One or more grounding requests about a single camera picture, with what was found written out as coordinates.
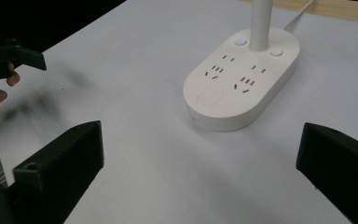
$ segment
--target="wooden edge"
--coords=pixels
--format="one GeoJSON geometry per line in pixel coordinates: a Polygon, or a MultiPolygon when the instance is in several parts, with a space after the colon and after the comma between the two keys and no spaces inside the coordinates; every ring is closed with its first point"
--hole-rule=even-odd
{"type": "MultiPolygon", "coordinates": [[[[289,10],[300,10],[309,0],[274,0],[274,6],[289,10]]],[[[350,0],[315,0],[307,13],[358,21],[358,2],[350,0]]]]}

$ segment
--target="white power strip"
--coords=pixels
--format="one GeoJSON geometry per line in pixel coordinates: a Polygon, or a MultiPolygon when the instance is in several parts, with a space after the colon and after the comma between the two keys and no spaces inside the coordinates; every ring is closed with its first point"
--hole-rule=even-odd
{"type": "Polygon", "coordinates": [[[188,75],[184,97],[194,119],[229,132],[261,114],[293,74],[300,52],[296,37],[283,29],[271,27],[267,40],[266,49],[254,51],[251,29],[240,31],[188,75]]]}

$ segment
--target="white cable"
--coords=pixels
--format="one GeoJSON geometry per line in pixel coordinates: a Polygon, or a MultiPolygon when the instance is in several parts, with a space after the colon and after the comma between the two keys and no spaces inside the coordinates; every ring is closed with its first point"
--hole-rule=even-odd
{"type": "Polygon", "coordinates": [[[295,16],[283,26],[283,30],[286,30],[295,20],[297,20],[298,17],[300,17],[313,2],[314,0],[309,0],[309,2],[305,6],[303,6],[295,16]]]}

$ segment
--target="white table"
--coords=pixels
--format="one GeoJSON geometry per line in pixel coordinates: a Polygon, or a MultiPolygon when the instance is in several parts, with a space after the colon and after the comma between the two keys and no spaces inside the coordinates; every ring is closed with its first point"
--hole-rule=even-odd
{"type": "MultiPolygon", "coordinates": [[[[274,8],[271,26],[294,11],[274,8]]],[[[350,223],[296,169],[305,122],[358,140],[358,23],[304,14],[298,66],[251,125],[213,132],[187,113],[187,75],[250,27],[237,0],[128,0],[21,66],[0,109],[11,170],[67,129],[100,120],[105,166],[66,224],[350,223]]]]}

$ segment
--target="dark floor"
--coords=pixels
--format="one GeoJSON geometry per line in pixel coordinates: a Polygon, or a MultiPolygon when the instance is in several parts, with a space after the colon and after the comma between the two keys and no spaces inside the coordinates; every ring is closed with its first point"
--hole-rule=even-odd
{"type": "Polygon", "coordinates": [[[0,0],[0,36],[45,51],[125,0],[0,0]]]}

